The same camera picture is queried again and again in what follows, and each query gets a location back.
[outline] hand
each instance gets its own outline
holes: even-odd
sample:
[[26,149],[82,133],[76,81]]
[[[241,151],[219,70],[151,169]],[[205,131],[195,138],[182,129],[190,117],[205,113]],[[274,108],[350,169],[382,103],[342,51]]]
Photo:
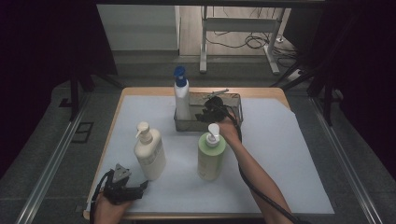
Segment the hand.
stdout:
[[103,195],[103,192],[99,193],[95,204],[95,224],[119,223],[126,209],[128,209],[132,203],[133,202],[126,202],[115,205]]
[[220,127],[220,134],[224,137],[228,144],[231,144],[234,141],[239,141],[238,131],[233,125],[233,121],[226,117],[223,121],[217,122]]

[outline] lotion bottle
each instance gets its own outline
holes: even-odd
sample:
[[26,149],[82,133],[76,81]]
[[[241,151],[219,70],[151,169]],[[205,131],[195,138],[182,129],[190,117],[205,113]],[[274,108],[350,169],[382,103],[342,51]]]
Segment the lotion bottle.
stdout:
[[210,124],[208,130],[198,142],[198,175],[204,180],[214,180],[221,171],[226,142],[219,135],[218,124]]
[[178,66],[175,69],[175,98],[176,98],[176,118],[179,120],[191,120],[190,113],[190,90],[189,81],[184,73],[185,68]]
[[150,129],[149,124],[142,121],[137,125],[136,138],[139,140],[134,146],[134,154],[146,178],[155,180],[160,177],[166,164],[161,134],[156,129]]

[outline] white pump bottle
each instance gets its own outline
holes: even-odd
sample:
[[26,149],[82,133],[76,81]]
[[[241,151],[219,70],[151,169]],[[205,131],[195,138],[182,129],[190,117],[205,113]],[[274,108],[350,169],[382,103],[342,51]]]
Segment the white pump bottle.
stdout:
[[186,79],[185,68],[178,66],[175,69],[175,98],[176,98],[176,118],[179,120],[191,120],[190,113],[190,84]]
[[149,124],[143,121],[137,125],[136,138],[139,141],[134,146],[134,154],[146,178],[155,180],[160,177],[166,164],[161,134],[156,129],[150,129]]

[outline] black curtain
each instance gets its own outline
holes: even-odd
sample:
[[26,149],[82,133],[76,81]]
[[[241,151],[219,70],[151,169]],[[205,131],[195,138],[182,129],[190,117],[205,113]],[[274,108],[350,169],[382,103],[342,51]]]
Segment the black curtain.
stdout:
[[332,71],[346,117],[396,178],[396,6],[370,1]]
[[2,1],[0,25],[3,175],[71,71],[91,91],[117,70],[93,1]]

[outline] gray floor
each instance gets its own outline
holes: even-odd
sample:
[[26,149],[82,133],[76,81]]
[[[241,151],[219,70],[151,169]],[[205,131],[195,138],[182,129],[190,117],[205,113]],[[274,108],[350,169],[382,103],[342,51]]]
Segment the gray floor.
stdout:
[[[186,51],[183,55],[192,56],[114,52],[119,75],[113,78],[129,87],[171,87],[174,83],[173,70],[180,64],[186,66],[187,76],[193,87],[268,87],[278,78],[272,75],[262,51],[235,53],[254,55],[244,57],[214,56],[221,53],[213,51],[212,56],[208,57],[205,75],[199,73],[197,54],[189,52]],[[293,60],[289,60],[285,64],[290,65],[292,62]],[[281,73],[286,69],[280,66]],[[82,211],[86,207],[88,194],[121,92],[120,89],[97,76],[92,76],[92,78],[96,88],[89,94],[87,109],[81,119],[81,122],[93,122],[92,134],[87,143],[71,143],[67,148],[44,200],[36,211],[33,223],[88,223],[82,217]],[[302,216],[302,219],[312,223],[370,223],[363,212],[356,191],[351,187],[345,170],[337,159],[331,140],[320,123],[316,108],[311,99],[306,96],[305,90],[308,85],[309,81],[287,91],[286,94],[321,181],[330,197],[335,215],[306,215]],[[67,82],[53,90],[51,104],[46,114],[19,157],[0,180],[0,223],[14,223],[17,220],[37,179],[69,125],[70,108],[59,107],[63,98],[69,98],[69,92]],[[338,104],[332,105],[332,121],[332,128],[382,217],[382,223],[394,223],[396,220],[395,181],[346,120]],[[79,138],[80,136],[75,134],[74,139]],[[153,222],[262,223],[259,219],[137,221],[137,223]]]

